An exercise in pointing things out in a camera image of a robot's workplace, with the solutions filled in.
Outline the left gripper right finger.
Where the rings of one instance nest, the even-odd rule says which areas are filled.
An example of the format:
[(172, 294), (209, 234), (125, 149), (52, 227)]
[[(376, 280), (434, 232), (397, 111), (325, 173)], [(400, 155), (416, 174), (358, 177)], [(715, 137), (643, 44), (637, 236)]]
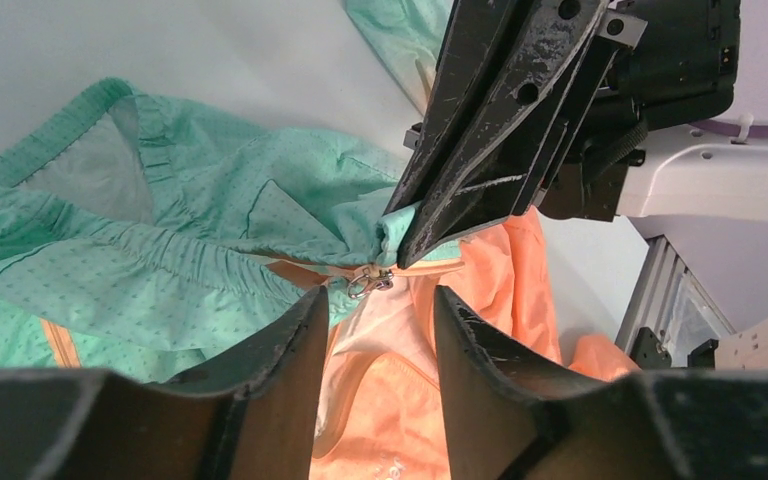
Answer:
[(768, 371), (643, 370), (603, 382), (434, 293), (455, 479), (768, 479)]

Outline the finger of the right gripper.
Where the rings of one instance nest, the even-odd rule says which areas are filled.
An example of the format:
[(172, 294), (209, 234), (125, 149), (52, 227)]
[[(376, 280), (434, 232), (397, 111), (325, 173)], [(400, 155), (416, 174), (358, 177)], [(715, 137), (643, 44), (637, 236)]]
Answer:
[(413, 156), (388, 211), (423, 207), (470, 174), (543, 99), (543, 4), (457, 1)]

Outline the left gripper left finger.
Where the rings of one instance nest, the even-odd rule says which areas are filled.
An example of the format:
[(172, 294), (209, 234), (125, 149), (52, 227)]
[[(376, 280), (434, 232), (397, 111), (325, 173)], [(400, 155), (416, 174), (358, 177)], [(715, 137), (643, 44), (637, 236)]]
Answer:
[(328, 331), (318, 287), (165, 383), (1, 368), (0, 479), (304, 479)]

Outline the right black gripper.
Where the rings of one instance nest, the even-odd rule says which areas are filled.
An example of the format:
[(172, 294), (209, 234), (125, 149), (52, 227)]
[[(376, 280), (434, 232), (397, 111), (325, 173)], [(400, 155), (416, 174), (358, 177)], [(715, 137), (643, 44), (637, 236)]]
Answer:
[(740, 31), (738, 1), (455, 2), (397, 186), (416, 210), (398, 266), (524, 213), (540, 187), (548, 218), (612, 221), (649, 134), (731, 106)]

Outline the silver zipper slider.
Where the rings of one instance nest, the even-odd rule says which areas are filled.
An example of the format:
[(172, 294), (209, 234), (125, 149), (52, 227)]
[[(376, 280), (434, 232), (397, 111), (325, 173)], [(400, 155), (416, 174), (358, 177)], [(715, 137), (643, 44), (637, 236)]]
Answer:
[(373, 292), (386, 291), (393, 287), (394, 274), (389, 269), (365, 266), (349, 280), (347, 295), (354, 300), (363, 299)]

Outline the teal and orange jacket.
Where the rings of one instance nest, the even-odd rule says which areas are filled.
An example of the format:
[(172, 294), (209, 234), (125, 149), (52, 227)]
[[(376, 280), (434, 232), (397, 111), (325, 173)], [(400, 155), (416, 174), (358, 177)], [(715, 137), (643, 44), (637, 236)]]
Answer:
[(433, 290), (561, 361), (537, 213), (446, 244), (364, 300), (412, 212), (399, 170), (329, 130), (265, 129), (108, 78), (0, 155), (0, 367), (111, 368), (162, 382), (327, 287), (314, 479), (450, 475)]

